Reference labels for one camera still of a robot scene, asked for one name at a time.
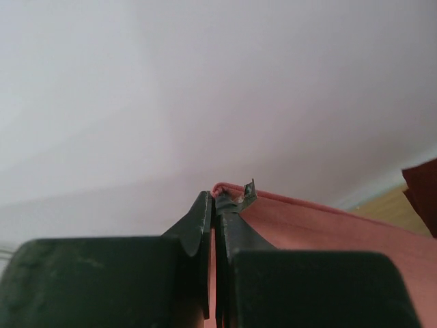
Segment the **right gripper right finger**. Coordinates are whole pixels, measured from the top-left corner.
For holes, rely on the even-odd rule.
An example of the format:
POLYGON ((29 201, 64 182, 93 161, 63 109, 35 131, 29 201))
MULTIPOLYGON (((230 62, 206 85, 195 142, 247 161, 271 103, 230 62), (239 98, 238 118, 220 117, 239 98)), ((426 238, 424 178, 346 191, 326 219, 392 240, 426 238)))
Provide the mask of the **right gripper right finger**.
POLYGON ((256 197, 214 189, 217 327, 420 326, 387 256, 277 249, 241 216, 256 197))

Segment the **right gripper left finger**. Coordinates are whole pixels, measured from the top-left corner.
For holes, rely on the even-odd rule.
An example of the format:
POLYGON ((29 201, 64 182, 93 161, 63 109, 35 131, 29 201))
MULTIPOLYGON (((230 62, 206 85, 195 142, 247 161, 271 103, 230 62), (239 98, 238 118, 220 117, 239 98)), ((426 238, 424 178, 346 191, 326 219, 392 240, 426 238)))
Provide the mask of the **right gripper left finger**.
POLYGON ((2 327, 203 327, 212 196, 160 236, 23 243, 1 278, 2 327))

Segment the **pink t shirt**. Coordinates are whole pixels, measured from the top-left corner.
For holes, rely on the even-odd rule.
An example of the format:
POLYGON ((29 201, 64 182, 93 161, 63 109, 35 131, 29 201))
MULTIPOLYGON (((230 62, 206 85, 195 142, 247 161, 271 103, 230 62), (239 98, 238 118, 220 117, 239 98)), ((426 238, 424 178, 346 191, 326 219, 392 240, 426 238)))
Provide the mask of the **pink t shirt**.
MULTIPOLYGON (((234 199, 244 187, 218 183, 234 199)), ((242 211, 242 218, 277 249, 286 251, 372 251, 387 256, 400 272, 419 327, 436 326, 436 240, 385 223, 357 217, 319 204, 256 191, 256 200, 242 211)), ((217 327, 216 261, 211 266, 211 319, 217 327)))

